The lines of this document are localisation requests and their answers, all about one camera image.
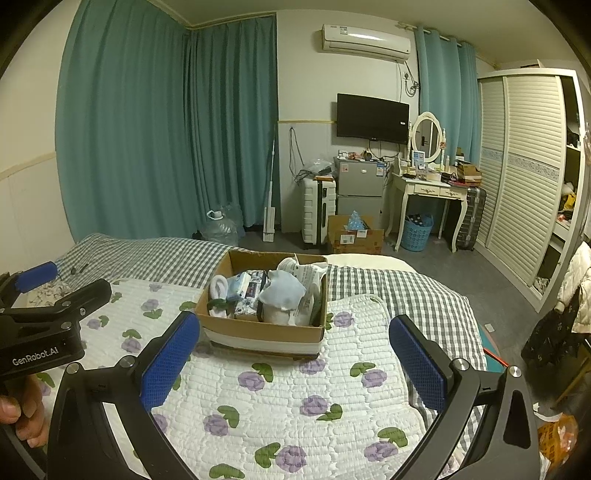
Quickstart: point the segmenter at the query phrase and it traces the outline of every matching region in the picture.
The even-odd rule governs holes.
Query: human hand
[[[15,423],[17,437],[26,440],[31,448],[47,443],[49,424],[41,401],[39,380],[35,375],[25,378],[20,405],[16,398],[0,395],[0,423]]]

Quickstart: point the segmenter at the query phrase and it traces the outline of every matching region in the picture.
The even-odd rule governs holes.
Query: gray checkered bedsheet
[[[139,278],[205,288],[228,248],[191,239],[118,240],[97,233],[75,245],[56,264],[61,279],[72,288],[98,278]],[[329,301],[362,293],[383,298],[392,317],[407,314],[449,357],[465,358],[474,368],[486,370],[478,326],[466,297],[417,273],[329,268]],[[437,414],[422,404],[412,383],[408,385],[410,403],[429,427]],[[481,416],[482,407],[475,408],[459,444],[464,452]]]

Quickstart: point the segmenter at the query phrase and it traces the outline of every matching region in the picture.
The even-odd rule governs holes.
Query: purple flower pattern
[[[363,374],[361,384],[365,388],[380,387],[388,378],[386,372],[378,368]]]
[[[307,463],[306,452],[302,447],[288,445],[279,451],[275,458],[275,463],[286,472],[297,472]]]
[[[151,312],[152,310],[155,310],[157,308],[158,308],[158,300],[156,300],[156,299],[146,300],[141,306],[141,309],[145,312]]]
[[[208,415],[203,419],[203,428],[206,432],[223,437],[228,434],[228,423],[221,415]]]
[[[329,408],[328,402],[319,395],[310,395],[302,401],[300,413],[307,417],[322,415]]]
[[[166,417],[164,415],[161,415],[160,413],[155,413],[152,416],[154,417],[154,421],[156,422],[156,425],[158,425],[158,428],[162,431],[162,433],[166,433],[166,430],[168,430],[168,420],[166,419]]]
[[[121,348],[129,353],[139,353],[142,345],[135,338],[126,338],[121,344]]]
[[[333,319],[333,324],[336,327],[350,327],[353,325],[353,314],[351,312],[339,312]]]
[[[363,450],[363,455],[370,462],[379,462],[387,457],[396,455],[398,453],[398,447],[387,440],[382,442],[372,443]]]
[[[265,387],[265,380],[256,372],[242,372],[238,375],[238,384],[251,392],[257,392]]]
[[[86,322],[86,326],[93,330],[98,330],[100,328],[100,320],[99,319],[90,319]]]
[[[307,362],[302,362],[299,365],[299,370],[301,373],[306,375],[315,375],[318,372],[322,372],[326,367],[326,362],[321,358],[315,358],[314,360],[309,360]]]

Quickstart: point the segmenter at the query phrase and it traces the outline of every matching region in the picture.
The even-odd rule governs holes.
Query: oval mirror
[[[425,163],[433,162],[441,154],[443,133],[439,121],[431,112],[418,116],[411,133],[413,150],[425,152]]]

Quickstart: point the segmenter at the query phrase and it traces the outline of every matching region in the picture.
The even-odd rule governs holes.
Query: wall molding
[[[7,168],[6,170],[0,171],[0,181],[7,179],[8,177],[10,177],[11,175],[14,175],[15,173],[25,170],[26,168],[33,167],[35,165],[39,165],[40,163],[43,163],[47,160],[51,160],[52,158],[55,158],[55,157],[56,157],[55,152],[49,152],[49,153],[44,153],[43,155],[39,155],[38,157],[35,157],[32,160],[29,160],[29,161],[26,161],[23,163],[19,163],[18,165],[13,165],[12,167]]]

